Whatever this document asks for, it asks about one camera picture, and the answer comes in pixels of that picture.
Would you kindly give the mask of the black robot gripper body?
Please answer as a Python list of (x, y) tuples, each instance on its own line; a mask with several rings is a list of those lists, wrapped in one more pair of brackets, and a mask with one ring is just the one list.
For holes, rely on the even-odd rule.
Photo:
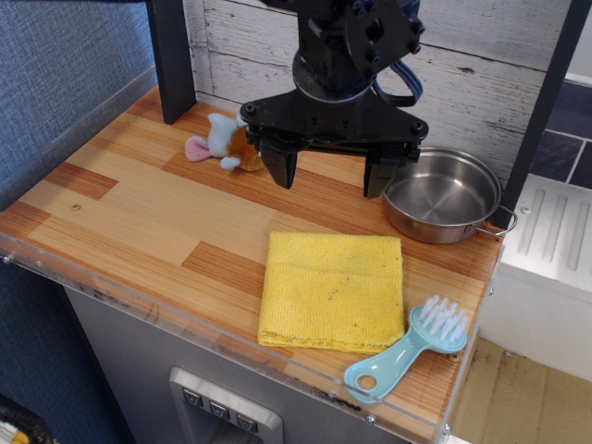
[(423, 86), (402, 61), (389, 68), (408, 87), (408, 95), (385, 92), (376, 77), (332, 91), (297, 54), (292, 65), (294, 90), (241, 107), (249, 141), (262, 153), (286, 156), (316, 150), (366, 155), (375, 163), (416, 160), (428, 125), (403, 109), (416, 105)]

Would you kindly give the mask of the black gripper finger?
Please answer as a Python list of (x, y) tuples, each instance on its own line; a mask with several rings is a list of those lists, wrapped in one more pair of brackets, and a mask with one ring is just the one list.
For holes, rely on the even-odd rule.
[(259, 143), (261, 158), (277, 185), (290, 189), (297, 166), (297, 151), (290, 143), (264, 137)]
[(396, 176), (403, 150), (400, 147), (371, 147), (365, 156), (364, 197), (380, 197)]

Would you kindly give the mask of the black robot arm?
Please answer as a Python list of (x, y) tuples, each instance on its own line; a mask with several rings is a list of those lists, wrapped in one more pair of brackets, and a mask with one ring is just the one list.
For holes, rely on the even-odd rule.
[(417, 1), (272, 1), (296, 14), (291, 92), (240, 109), (247, 141), (277, 185), (290, 188), (301, 151), (365, 159), (364, 196), (380, 196), (419, 158), (427, 124), (406, 112), (423, 87), (403, 63), (425, 27)]

